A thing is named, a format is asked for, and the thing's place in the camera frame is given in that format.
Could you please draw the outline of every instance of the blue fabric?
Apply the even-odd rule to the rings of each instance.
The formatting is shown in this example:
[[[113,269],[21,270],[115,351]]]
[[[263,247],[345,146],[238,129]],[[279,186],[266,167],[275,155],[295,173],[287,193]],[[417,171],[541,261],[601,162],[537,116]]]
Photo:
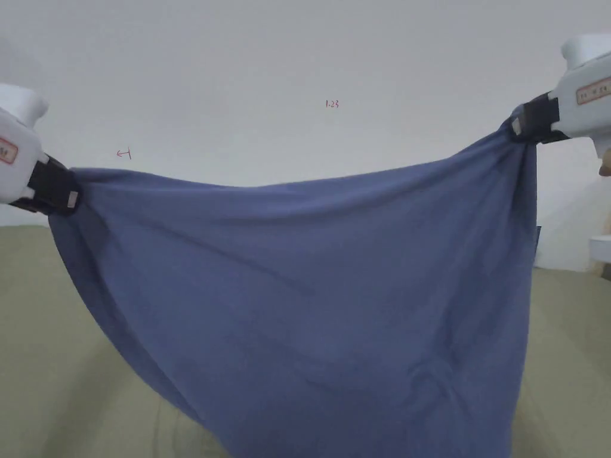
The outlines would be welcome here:
[[[49,221],[84,303],[235,458],[510,455],[536,157],[507,123],[442,161],[331,180],[75,172],[83,204]]]

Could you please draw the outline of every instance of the white wall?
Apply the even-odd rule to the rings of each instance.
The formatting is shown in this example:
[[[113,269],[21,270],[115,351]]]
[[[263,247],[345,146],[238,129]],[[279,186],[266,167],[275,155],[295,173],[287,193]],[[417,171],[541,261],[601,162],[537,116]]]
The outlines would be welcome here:
[[[0,81],[49,100],[49,154],[237,185],[449,156],[553,89],[567,38],[611,29],[609,0],[2,3]],[[538,154],[539,263],[585,269],[609,183],[587,141]]]

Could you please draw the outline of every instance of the handwritten red mark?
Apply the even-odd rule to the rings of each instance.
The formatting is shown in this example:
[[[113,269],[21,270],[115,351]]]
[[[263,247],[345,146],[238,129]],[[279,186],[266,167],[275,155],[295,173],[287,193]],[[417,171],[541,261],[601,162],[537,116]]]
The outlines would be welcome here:
[[[130,160],[131,160],[131,152],[130,152],[130,148],[127,147],[127,151],[122,153],[121,150],[117,151],[117,156],[122,158],[124,154],[128,154],[130,156]]]

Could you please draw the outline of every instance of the label sticker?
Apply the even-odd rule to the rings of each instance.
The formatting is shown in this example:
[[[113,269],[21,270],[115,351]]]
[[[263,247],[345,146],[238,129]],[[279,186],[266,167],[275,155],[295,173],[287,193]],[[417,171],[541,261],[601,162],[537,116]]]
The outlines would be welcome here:
[[[0,137],[0,161],[12,164],[15,162],[19,148],[8,140]]]
[[[605,78],[582,87],[577,91],[577,105],[585,105],[611,95],[611,78]]]

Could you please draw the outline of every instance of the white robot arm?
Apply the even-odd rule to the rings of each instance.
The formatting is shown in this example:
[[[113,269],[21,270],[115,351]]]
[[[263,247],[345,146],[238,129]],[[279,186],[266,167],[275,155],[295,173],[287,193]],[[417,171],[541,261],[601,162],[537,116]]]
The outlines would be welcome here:
[[[517,142],[552,143],[589,137],[611,175],[611,34],[580,35],[562,46],[566,73],[550,92],[512,118]]]
[[[35,92],[0,84],[0,203],[69,215],[81,190],[72,172],[43,152],[34,131],[47,109]]]

